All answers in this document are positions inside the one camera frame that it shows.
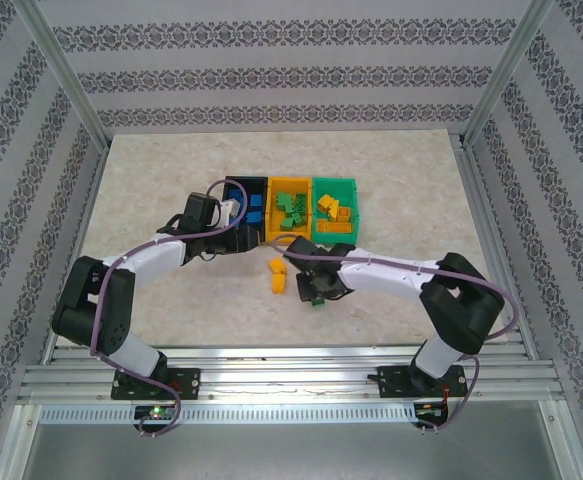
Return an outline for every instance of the green block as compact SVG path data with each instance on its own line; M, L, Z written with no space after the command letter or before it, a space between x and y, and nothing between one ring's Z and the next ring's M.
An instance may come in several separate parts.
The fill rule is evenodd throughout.
M307 222L304 220L304 217L299 213L294 213L293 216L293 225L296 227L301 227L302 225L306 224Z
M284 192L278 192L278 194L275 196L275 206L278 208L278 210L286 211L286 206L289 204L293 206L293 198L291 195Z
M280 224L280 230L288 232L289 230L293 230L293 218L285 218L282 220Z
M295 210L303 215L307 213L307 196L304 193L295 196Z

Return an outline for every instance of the beige countertop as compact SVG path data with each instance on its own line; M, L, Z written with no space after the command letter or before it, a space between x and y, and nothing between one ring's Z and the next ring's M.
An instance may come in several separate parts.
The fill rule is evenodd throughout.
M444 130L116 136L83 254L148 240L189 193L226 175L355 178L360 247L422 260L455 251L486 273ZM259 247L194 260L137 293L132 330L153 345L251 346L421 343L433 332L419 303L386 294L301 303L292 266L286 292L274 295L274 256Z

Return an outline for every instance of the patterned wallpaper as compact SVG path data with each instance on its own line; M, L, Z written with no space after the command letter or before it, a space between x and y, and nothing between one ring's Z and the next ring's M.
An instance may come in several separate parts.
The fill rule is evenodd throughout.
M99 152L12 4L0 0L0 445L36 363Z
M535 341L583 440L583 1L553 5L474 146Z
M113 133L459 133L528 0L105 3L40 5Z

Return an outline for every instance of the yellow block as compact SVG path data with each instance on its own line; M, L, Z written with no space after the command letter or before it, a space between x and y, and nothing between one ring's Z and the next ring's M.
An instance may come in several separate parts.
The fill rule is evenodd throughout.
M338 208L340 207L340 200L334 200L329 205L329 220L335 222L338 219Z
M320 210L322 213L327 213L327 211L329 210L329 206L331 206L331 203L333 203L334 198L331 195L327 195L324 194L322 195L322 197L320 197L320 200L318 200L318 210Z
M350 223L328 222L327 232L329 233L351 233L353 232L353 225Z
M318 230L318 232L320 233L326 232L328 223L329 222L327 222L326 218L318 218L318 222L316 224L316 229Z
M351 221L351 209L349 207L338 207L338 223Z
M274 273L271 282L271 291L276 295L282 295L284 293L284 282L286 278L284 273Z
M284 260L280 257L276 257L269 262L269 270L271 273L287 273L287 266L284 263Z

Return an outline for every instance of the black mounting plate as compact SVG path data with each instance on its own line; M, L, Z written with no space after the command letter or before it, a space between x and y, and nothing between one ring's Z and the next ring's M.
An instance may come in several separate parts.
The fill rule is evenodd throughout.
M449 397L464 397L467 394L467 381L464 368L453 365L440 381L440 384L423 394L409 379L409 365L388 365L378 367L377 378L380 398L422 398L443 397L442 389L449 387Z
M174 388L182 400L197 400L200 392L200 369L168 368L167 380L163 383ZM173 400L173 395L116 370L111 387L111 399L164 401Z

